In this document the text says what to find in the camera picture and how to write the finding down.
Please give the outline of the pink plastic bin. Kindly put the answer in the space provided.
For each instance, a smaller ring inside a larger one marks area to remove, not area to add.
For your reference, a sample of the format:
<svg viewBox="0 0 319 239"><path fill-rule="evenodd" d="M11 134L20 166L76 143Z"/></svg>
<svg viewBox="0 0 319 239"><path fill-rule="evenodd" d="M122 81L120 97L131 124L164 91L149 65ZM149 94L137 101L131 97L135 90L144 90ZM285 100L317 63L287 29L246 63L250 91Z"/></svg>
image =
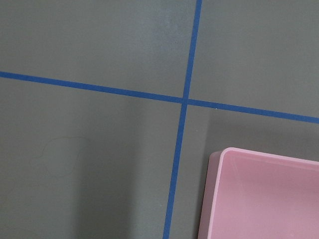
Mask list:
<svg viewBox="0 0 319 239"><path fill-rule="evenodd" d="M209 157L200 239L316 239L319 164L239 148Z"/></svg>

